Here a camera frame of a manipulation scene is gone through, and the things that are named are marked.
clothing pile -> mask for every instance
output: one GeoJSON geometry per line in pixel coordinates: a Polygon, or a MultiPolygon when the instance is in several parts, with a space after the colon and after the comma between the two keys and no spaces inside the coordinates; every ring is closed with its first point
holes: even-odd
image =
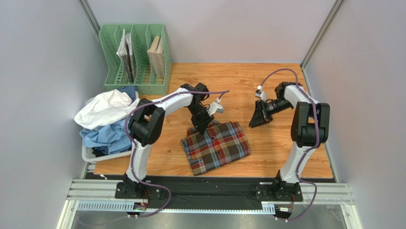
{"type": "Polygon", "coordinates": [[[190,128],[181,144],[194,176],[251,154],[248,140],[238,122],[220,124],[212,120],[204,135],[196,128],[190,128]]]}
{"type": "Polygon", "coordinates": [[[90,99],[74,118],[83,127],[80,132],[83,145],[105,155],[131,150],[124,121],[139,100],[137,86],[104,92],[90,99]]]}

white cloth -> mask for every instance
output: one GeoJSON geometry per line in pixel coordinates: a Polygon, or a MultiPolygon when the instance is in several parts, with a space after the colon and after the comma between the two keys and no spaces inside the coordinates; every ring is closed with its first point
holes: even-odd
{"type": "Polygon", "coordinates": [[[132,102],[127,93],[121,93],[118,90],[104,92],[82,108],[74,120],[83,128],[94,130],[124,119],[137,107],[139,101],[140,99],[137,98],[132,102]]]}

cable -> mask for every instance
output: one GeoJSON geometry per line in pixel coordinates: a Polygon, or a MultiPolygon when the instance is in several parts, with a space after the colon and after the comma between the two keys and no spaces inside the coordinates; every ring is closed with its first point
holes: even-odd
{"type": "MultiPolygon", "coordinates": [[[[179,93],[176,93],[176,94],[171,94],[171,95],[169,95],[168,97],[163,98],[162,100],[158,100],[158,101],[155,101],[155,102],[150,102],[150,103],[143,104],[143,105],[140,105],[140,106],[136,107],[136,108],[135,108],[134,110],[132,110],[132,111],[127,115],[127,117],[125,118],[124,126],[128,126],[128,120],[129,120],[130,117],[131,117],[136,111],[138,111],[139,109],[144,108],[144,107],[146,107],[146,106],[153,105],[153,104],[160,104],[160,103],[163,103],[163,102],[167,101],[168,99],[170,99],[170,98],[172,98],[172,97],[175,97],[175,96],[178,96],[178,95],[181,95],[181,94],[221,94],[221,95],[219,96],[219,99],[220,99],[225,93],[228,93],[228,92],[230,92],[230,90],[222,91],[222,92],[191,92],[191,91],[184,91],[184,92],[179,92],[179,93]]],[[[128,133],[128,128],[124,128],[124,130],[125,130],[125,134],[128,136],[128,138],[130,139],[130,141],[133,142],[134,145],[135,145],[134,150],[132,151],[132,155],[131,155],[131,158],[134,158],[135,151],[136,151],[136,149],[137,149],[137,142],[136,142],[136,141],[130,136],[130,134],[128,133]]],[[[157,214],[158,212],[160,212],[162,209],[164,209],[164,208],[168,205],[168,203],[169,203],[169,201],[171,200],[171,197],[172,197],[172,192],[169,190],[169,188],[167,188],[167,187],[165,187],[165,186],[143,182],[142,180],[140,180],[140,179],[136,176],[136,174],[135,174],[135,172],[134,172],[134,161],[133,161],[133,160],[131,160],[130,165],[131,165],[131,173],[132,173],[132,175],[134,176],[134,178],[135,178],[139,183],[141,183],[141,184],[143,184],[143,185],[151,186],[151,187],[159,187],[159,188],[165,189],[165,190],[168,192],[168,200],[165,202],[164,205],[162,205],[162,207],[160,207],[160,208],[157,209],[156,211],[151,212],[151,213],[148,213],[148,214],[146,214],[146,215],[139,215],[138,218],[145,218],[145,217],[153,216],[153,215],[157,214]]],[[[113,219],[113,220],[110,220],[110,221],[107,221],[107,222],[104,222],[104,223],[99,223],[99,224],[86,224],[86,223],[83,223],[83,222],[80,220],[80,218],[78,218],[78,219],[77,219],[77,222],[79,222],[80,224],[82,224],[82,225],[84,225],[84,226],[87,226],[87,227],[98,227],[98,226],[103,226],[103,225],[106,225],[106,224],[109,224],[109,223],[112,223],[112,222],[115,222],[115,221],[118,221],[118,220],[121,220],[121,219],[126,219],[126,218],[128,218],[128,216],[123,216],[123,217],[116,218],[116,219],[113,219]]]]}
{"type": "Polygon", "coordinates": [[[270,74],[262,81],[261,86],[263,86],[263,84],[266,82],[266,80],[267,80],[269,77],[271,77],[271,75],[273,75],[273,74],[275,74],[275,73],[277,73],[277,72],[280,72],[280,71],[291,71],[291,72],[293,72],[293,74],[294,74],[294,76],[295,76],[295,78],[296,78],[296,88],[297,88],[297,89],[300,91],[300,93],[302,93],[302,94],[311,102],[311,104],[312,104],[312,108],[313,108],[313,118],[314,118],[314,120],[315,120],[315,129],[316,129],[316,144],[315,144],[314,146],[312,146],[311,148],[305,150],[305,152],[303,153],[302,157],[301,157],[300,160],[299,160],[299,163],[298,163],[297,166],[296,166],[296,177],[297,177],[297,179],[298,179],[300,182],[302,182],[302,183],[310,184],[310,185],[313,185],[313,186],[315,187],[315,193],[313,194],[313,198],[312,198],[312,200],[310,201],[310,203],[309,203],[309,205],[307,206],[307,208],[304,210],[304,212],[302,212],[299,216],[297,216],[297,217],[295,217],[295,218],[293,218],[293,219],[278,219],[278,218],[276,218],[277,220],[282,221],[282,222],[293,222],[293,221],[296,221],[296,220],[300,219],[301,217],[303,217],[303,215],[305,215],[306,212],[309,211],[310,207],[313,205],[313,202],[314,202],[315,199],[316,199],[317,185],[316,185],[315,183],[313,183],[313,182],[306,181],[306,180],[302,180],[302,179],[300,178],[299,174],[298,174],[298,171],[299,171],[299,167],[300,167],[300,165],[302,164],[303,160],[305,159],[307,153],[310,152],[310,150],[316,149],[316,148],[319,146],[319,144],[320,144],[320,133],[319,133],[319,128],[318,128],[316,104],[315,104],[314,100],[313,100],[301,87],[299,87],[299,77],[297,76],[297,74],[296,74],[295,71],[293,71],[293,70],[290,69],[290,68],[281,68],[281,69],[278,69],[278,70],[276,70],[276,71],[273,71],[272,73],[270,73],[270,74]]]}
{"type": "Polygon", "coordinates": [[[290,208],[290,210],[293,212],[293,206],[294,206],[294,196],[292,196],[292,205],[291,205],[291,208],[290,208]]]}

black mounting plate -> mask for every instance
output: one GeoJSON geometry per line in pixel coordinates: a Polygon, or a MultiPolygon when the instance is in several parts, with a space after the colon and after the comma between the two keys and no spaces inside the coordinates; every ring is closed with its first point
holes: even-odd
{"type": "MultiPolygon", "coordinates": [[[[116,188],[116,193],[114,197],[116,199],[142,199],[143,196],[137,197],[135,196],[132,192],[122,192],[125,189],[125,184],[124,182],[119,182],[117,183],[117,188],[116,188]]],[[[161,199],[161,188],[160,187],[151,187],[151,186],[145,186],[145,190],[149,190],[150,193],[150,199],[161,199]]]]}
{"type": "MultiPolygon", "coordinates": [[[[273,190],[273,184],[255,184],[255,197],[258,201],[287,201],[291,202],[292,199],[286,198],[286,199],[280,199],[279,197],[276,197],[272,194],[273,190]]],[[[303,201],[303,196],[302,196],[302,190],[299,186],[297,192],[294,195],[294,201],[295,202],[302,202],[303,201]]]]}

black base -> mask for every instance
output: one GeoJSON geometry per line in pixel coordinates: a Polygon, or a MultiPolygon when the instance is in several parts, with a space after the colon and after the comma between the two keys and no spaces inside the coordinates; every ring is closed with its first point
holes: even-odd
{"type": "MultiPolygon", "coordinates": [[[[274,184],[257,184],[255,185],[255,196],[259,201],[292,201],[292,195],[281,195],[279,193],[274,193],[272,190],[274,190],[274,184]]],[[[300,189],[300,186],[294,194],[294,201],[303,201],[302,190],[300,189]]]]}
{"type": "MultiPolygon", "coordinates": [[[[262,210],[261,201],[291,201],[275,198],[266,190],[273,190],[262,182],[274,182],[273,178],[228,178],[228,177],[147,177],[146,181],[168,187],[172,198],[167,208],[171,209],[218,209],[218,210],[262,210]]],[[[123,182],[118,183],[122,190],[123,182]]],[[[142,186],[150,192],[149,208],[161,207],[168,198],[168,192],[157,188],[142,186]]],[[[116,198],[134,199],[131,193],[116,191],[116,198]]],[[[300,194],[294,196],[295,202],[303,201],[300,194]]]]}
{"type": "Polygon", "coordinates": [[[116,199],[138,199],[144,198],[147,194],[149,194],[149,199],[160,199],[161,188],[136,183],[124,175],[123,182],[117,183],[114,197],[116,199]]]}

